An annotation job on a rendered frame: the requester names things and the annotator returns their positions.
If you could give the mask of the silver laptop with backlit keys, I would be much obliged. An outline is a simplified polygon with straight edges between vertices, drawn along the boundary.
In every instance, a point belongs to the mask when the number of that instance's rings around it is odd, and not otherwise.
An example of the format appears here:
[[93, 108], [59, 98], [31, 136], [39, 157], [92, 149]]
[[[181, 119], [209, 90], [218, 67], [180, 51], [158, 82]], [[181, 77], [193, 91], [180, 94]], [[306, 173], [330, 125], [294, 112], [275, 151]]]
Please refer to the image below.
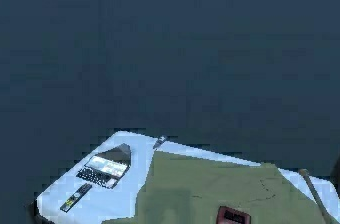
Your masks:
[[76, 176], [103, 188], [114, 188], [131, 166], [131, 149], [120, 144], [108, 151], [93, 155]]

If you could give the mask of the small grey pen-shaped object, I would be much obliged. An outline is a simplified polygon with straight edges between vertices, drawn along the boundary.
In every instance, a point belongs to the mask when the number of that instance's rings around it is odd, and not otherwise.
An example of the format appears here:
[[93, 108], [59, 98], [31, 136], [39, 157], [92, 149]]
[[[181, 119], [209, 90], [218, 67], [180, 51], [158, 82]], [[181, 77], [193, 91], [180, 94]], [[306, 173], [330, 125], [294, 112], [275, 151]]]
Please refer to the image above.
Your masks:
[[153, 148], [154, 148], [154, 149], [159, 148], [159, 147], [160, 147], [162, 144], [164, 144], [166, 141], [167, 141], [167, 137], [166, 137], [166, 136], [160, 136], [160, 137], [156, 140], [155, 144], [153, 145]]

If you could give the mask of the olive green blanket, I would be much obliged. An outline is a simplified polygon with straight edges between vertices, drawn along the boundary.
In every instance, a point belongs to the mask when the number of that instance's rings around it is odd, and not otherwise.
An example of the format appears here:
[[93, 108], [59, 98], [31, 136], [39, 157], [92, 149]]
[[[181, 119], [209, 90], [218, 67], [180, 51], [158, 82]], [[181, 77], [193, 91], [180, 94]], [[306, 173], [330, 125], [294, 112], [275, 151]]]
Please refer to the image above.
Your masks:
[[317, 204], [273, 164], [245, 166], [155, 152], [135, 215], [102, 224], [216, 224], [220, 206], [251, 224], [326, 224]]

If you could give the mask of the pale blue bed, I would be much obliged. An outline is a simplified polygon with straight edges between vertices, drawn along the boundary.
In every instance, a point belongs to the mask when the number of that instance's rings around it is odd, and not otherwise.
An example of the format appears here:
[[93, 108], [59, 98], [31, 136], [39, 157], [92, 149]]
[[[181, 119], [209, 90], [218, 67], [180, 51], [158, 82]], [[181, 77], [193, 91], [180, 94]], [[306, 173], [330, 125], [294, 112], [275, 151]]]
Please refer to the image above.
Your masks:
[[[156, 151], [191, 156], [198, 159], [252, 166], [252, 161], [206, 151], [170, 141], [154, 149], [158, 138], [137, 133], [118, 131], [87, 156], [76, 162], [46, 190], [36, 197], [32, 206], [35, 216], [43, 224], [101, 224], [112, 218], [132, 217], [137, 193], [144, 185], [152, 156]], [[121, 181], [112, 189], [89, 182], [92, 188], [65, 213], [61, 205], [83, 184], [85, 180], [76, 174], [95, 154], [108, 151], [120, 144], [128, 144], [132, 153], [132, 165]]]

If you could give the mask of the dark red box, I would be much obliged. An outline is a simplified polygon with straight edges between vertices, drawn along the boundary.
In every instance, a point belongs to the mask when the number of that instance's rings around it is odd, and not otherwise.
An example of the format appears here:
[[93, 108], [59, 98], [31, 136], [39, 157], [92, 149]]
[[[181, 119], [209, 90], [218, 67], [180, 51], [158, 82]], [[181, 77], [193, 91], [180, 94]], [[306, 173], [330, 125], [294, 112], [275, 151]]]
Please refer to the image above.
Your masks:
[[251, 224], [251, 216], [227, 206], [220, 206], [216, 224]]

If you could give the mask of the black remote control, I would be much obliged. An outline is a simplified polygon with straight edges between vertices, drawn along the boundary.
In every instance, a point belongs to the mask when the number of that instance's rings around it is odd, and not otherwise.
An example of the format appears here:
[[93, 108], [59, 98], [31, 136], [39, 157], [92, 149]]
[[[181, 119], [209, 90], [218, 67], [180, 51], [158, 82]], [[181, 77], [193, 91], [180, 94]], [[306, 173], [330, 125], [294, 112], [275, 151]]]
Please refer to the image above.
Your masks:
[[67, 213], [70, 209], [92, 188], [91, 184], [85, 183], [79, 187], [60, 207], [60, 210]]

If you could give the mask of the tan wooden bat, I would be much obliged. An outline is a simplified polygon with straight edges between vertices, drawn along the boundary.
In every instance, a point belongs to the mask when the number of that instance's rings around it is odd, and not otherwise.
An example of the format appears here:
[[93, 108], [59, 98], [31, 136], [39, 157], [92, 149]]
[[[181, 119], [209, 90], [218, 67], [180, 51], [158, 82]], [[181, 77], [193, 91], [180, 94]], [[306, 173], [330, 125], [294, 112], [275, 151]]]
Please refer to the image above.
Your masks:
[[314, 198], [314, 201], [316, 202], [320, 212], [321, 212], [321, 215], [325, 221], [326, 224], [333, 224], [333, 221], [332, 221], [332, 218], [331, 218], [331, 215], [327, 212], [317, 190], [315, 189], [314, 187], [314, 184], [313, 182], [311, 181], [310, 179], [310, 175], [309, 175], [309, 172], [307, 169], [300, 169], [298, 171], [298, 173], [302, 176], [302, 178], [304, 179], [304, 181], [306, 182], [313, 198]]

